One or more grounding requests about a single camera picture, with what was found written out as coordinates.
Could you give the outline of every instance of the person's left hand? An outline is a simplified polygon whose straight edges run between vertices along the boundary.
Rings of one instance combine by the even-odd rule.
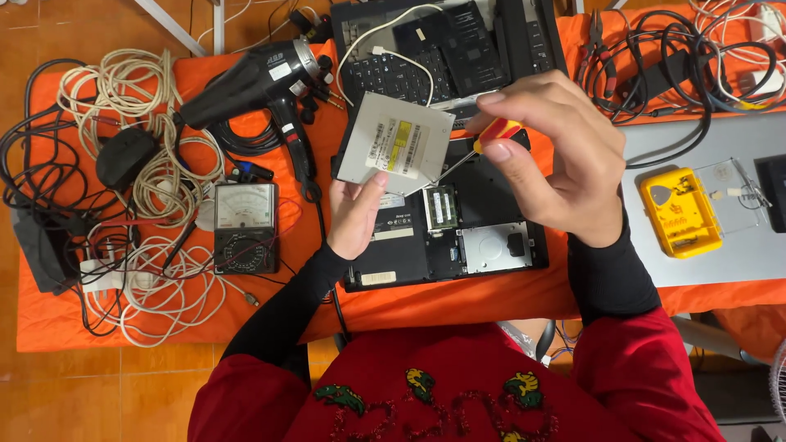
[[[352,261],[369,246],[386,185],[384,171],[378,171],[362,186],[338,180],[330,183],[328,245],[338,256]]]

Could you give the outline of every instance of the hand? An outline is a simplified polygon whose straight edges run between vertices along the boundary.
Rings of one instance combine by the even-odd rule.
[[[508,179],[527,219],[572,232],[590,247],[607,247],[619,239],[623,218],[617,189],[625,171],[625,135],[583,90],[561,72],[551,71],[481,95],[477,104],[481,113],[467,124],[467,131],[479,133],[501,117],[520,121],[554,144],[554,169],[548,177],[517,142],[496,139],[483,146],[486,157]]]
[[[338,256],[352,261],[369,246],[386,185],[384,171],[378,171],[362,186],[338,180],[330,183],[328,245]]]

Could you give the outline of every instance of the laptop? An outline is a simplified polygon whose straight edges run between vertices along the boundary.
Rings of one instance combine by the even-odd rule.
[[[331,6],[339,59],[369,29],[394,20],[412,6],[426,3],[429,2],[374,0]],[[478,95],[498,90],[521,76],[564,65],[559,39],[555,45],[547,41],[552,40],[552,36],[545,37],[539,31],[538,23],[543,19],[538,19],[531,0],[520,2],[521,5],[514,3],[518,8],[514,9],[515,13],[498,10],[499,16],[493,20],[489,3],[483,0],[434,3],[444,8],[444,12],[417,9],[397,24],[367,36],[353,49],[340,73],[343,90],[352,101],[357,101],[365,91],[371,91],[426,105],[430,85],[425,72],[396,56],[372,55],[374,46],[400,53],[431,71],[435,83],[431,107],[453,113],[456,116],[454,130],[462,129],[478,112],[475,106]],[[520,19],[518,24],[515,24],[516,17]],[[516,45],[506,45],[505,33],[501,30],[506,21],[511,28],[514,24],[526,23],[527,28],[535,32],[535,37],[528,39],[521,35]],[[533,57],[537,60],[527,67]]]
[[[529,146],[526,131],[516,137]],[[446,163],[464,157],[473,141],[452,140]],[[502,173],[475,156],[439,186],[408,197],[386,194],[372,241],[343,280],[346,291],[359,292],[548,266],[543,226],[521,214]]]

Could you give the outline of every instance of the pliers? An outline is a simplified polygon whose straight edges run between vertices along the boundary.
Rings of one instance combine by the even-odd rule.
[[[576,84],[582,87],[587,66],[590,65],[590,59],[597,57],[601,64],[606,64],[604,68],[606,72],[606,87],[603,89],[603,96],[611,98],[614,94],[614,89],[617,87],[617,67],[614,66],[614,61],[609,60],[612,55],[608,51],[608,46],[603,43],[603,20],[601,20],[599,9],[593,9],[589,22],[589,41],[579,51],[582,63],[578,67],[578,75],[575,79]]]

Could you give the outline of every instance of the hair dryer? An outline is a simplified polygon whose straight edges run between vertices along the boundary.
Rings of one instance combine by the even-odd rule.
[[[319,74],[306,39],[274,42],[249,50],[237,63],[180,108],[183,123],[201,130],[212,123],[269,109],[285,140],[303,198],[314,203],[314,153],[297,115],[297,98]]]

